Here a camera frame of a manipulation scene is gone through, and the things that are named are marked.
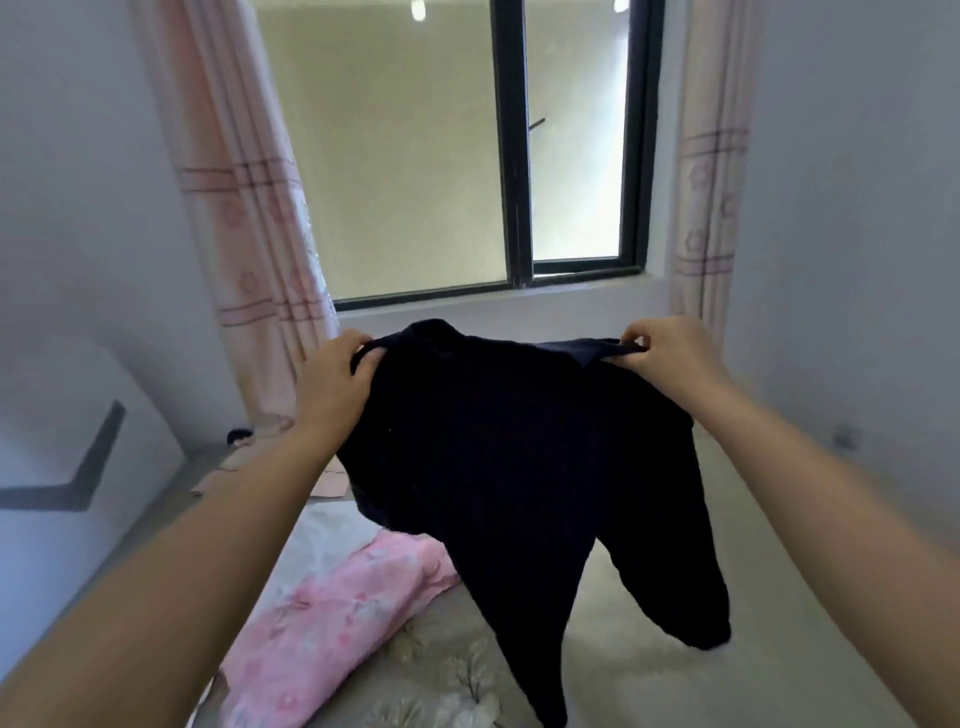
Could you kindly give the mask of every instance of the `pink floral fabric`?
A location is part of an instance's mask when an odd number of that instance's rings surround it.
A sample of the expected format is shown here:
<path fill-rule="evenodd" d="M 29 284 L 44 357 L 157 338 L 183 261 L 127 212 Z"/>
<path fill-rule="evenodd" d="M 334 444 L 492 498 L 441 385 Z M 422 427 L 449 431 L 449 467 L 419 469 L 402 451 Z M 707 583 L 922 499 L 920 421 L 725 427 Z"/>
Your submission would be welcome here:
<path fill-rule="evenodd" d="M 300 364 L 337 318 L 255 12 L 245 0 L 132 10 L 251 424 L 293 416 Z"/>
<path fill-rule="evenodd" d="M 381 531 L 240 632 L 221 667 L 222 728 L 300 728 L 363 660 L 458 581 L 444 545 Z"/>
<path fill-rule="evenodd" d="M 671 305 L 723 343 L 763 0 L 690 4 Z"/>

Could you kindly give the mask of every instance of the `hand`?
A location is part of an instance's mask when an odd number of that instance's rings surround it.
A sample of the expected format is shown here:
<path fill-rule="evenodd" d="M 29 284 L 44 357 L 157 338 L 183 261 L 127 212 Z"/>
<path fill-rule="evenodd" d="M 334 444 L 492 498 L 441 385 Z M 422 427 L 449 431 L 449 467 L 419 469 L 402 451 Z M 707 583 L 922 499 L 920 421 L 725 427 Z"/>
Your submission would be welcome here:
<path fill-rule="evenodd" d="M 620 341 L 636 339 L 649 351 L 612 356 L 607 361 L 636 372 L 690 414 L 715 393 L 734 388 L 698 319 L 668 316 L 634 321 Z"/>
<path fill-rule="evenodd" d="M 346 441 L 370 396 L 373 373 L 387 352 L 367 352 L 351 374 L 350 360 L 371 339 L 348 328 L 307 356 L 297 382 L 296 429 L 320 431 L 332 438 L 336 449 Z"/>

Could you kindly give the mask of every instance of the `left hand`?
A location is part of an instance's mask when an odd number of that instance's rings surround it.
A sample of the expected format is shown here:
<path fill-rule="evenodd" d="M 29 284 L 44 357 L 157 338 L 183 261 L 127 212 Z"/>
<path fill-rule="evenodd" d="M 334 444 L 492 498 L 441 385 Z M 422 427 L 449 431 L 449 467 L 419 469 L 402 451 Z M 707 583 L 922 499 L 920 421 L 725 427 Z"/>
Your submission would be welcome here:
<path fill-rule="evenodd" d="M 346 441 L 370 396 L 373 373 L 387 352 L 368 352 L 352 375 L 350 360 L 371 339 L 348 328 L 307 356 L 297 382 L 296 429 L 322 432 L 333 438 L 337 449 Z"/>

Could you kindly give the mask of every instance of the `window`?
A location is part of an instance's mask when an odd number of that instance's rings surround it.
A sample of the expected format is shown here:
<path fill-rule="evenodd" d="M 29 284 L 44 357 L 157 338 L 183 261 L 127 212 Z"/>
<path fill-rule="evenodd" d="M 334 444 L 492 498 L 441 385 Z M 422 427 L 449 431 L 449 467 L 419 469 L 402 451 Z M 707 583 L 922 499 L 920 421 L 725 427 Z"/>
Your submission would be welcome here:
<path fill-rule="evenodd" d="M 337 308 L 630 275 L 663 0 L 257 0 Z"/>

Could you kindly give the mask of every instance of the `wall socket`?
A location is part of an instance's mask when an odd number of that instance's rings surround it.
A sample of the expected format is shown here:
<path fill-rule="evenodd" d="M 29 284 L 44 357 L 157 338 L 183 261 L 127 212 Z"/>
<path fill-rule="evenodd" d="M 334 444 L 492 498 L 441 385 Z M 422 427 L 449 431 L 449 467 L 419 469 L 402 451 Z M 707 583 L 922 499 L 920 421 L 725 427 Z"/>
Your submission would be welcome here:
<path fill-rule="evenodd" d="M 833 429 L 833 447 L 843 452 L 856 452 L 863 444 L 863 428 L 851 423 L 838 423 Z"/>

